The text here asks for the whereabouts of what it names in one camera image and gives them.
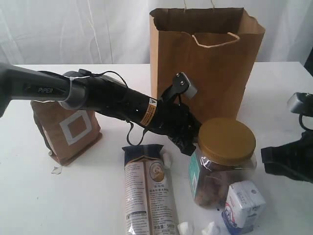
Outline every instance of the brown paper box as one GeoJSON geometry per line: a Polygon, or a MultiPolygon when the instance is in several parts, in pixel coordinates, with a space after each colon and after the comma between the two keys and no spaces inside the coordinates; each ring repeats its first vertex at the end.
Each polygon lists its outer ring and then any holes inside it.
{"type": "Polygon", "coordinates": [[[94,111],[82,111],[87,114],[85,118],[90,123],[89,131],[81,138],[72,141],[73,138],[87,130],[83,116],[78,115],[73,121],[64,125],[70,139],[67,140],[61,124],[67,118],[72,117],[77,110],[66,110],[58,102],[31,101],[34,111],[34,120],[45,140],[46,146],[52,151],[52,158],[60,165],[68,165],[94,145],[101,137],[100,126],[94,111]]]}
{"type": "Polygon", "coordinates": [[[183,71],[198,89],[191,100],[183,97],[183,102],[199,121],[236,118],[264,33],[243,8],[153,10],[152,96],[159,98],[175,74],[183,71]]]}

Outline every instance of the white backdrop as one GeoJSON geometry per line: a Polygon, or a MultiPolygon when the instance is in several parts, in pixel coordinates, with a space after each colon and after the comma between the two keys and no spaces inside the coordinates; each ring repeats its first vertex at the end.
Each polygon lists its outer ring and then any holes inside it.
{"type": "MultiPolygon", "coordinates": [[[[186,0],[209,8],[210,0],[186,0]]],[[[313,0],[215,0],[244,7],[266,28],[258,61],[305,63],[313,47],[313,0]]],[[[0,62],[149,63],[149,12],[183,0],[0,0],[0,62]]]]}

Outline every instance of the gold jar lid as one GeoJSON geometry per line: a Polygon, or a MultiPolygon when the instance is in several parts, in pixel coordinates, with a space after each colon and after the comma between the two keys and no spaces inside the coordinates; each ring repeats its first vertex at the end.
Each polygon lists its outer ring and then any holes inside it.
{"type": "Polygon", "coordinates": [[[202,124],[198,145],[211,161],[221,165],[239,165],[252,157],[253,132],[231,118],[213,118],[202,124]]]}

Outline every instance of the white tabletop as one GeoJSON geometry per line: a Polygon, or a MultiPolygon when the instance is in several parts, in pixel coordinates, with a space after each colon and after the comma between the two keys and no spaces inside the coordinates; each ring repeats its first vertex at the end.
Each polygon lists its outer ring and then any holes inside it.
{"type": "MultiPolygon", "coordinates": [[[[56,73],[84,68],[92,72],[113,70],[128,85],[150,95],[149,65],[25,65],[56,73]]],[[[298,116],[286,102],[294,92],[313,93],[313,78],[296,62],[255,63],[238,120],[257,139],[258,166],[253,176],[267,208],[251,234],[311,234],[313,185],[283,176],[265,174],[260,149],[298,140],[298,116]]],[[[48,156],[29,101],[12,101],[0,118],[0,234],[2,235],[122,235],[125,234],[124,153],[129,125],[97,115],[103,138],[60,175],[48,156]]],[[[142,130],[134,128],[136,142],[142,130]]],[[[228,234],[221,211],[205,210],[192,199],[188,182],[189,157],[164,136],[147,133],[143,144],[160,143],[173,157],[171,175],[179,221],[191,221],[200,234],[211,221],[228,234]]]]}

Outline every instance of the white carton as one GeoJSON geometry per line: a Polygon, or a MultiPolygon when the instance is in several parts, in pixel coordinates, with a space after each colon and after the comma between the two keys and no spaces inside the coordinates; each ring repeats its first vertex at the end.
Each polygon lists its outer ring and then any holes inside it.
{"type": "Polygon", "coordinates": [[[222,212],[230,234],[240,235],[251,232],[265,204],[263,196],[252,181],[230,185],[225,210],[222,212]]]}

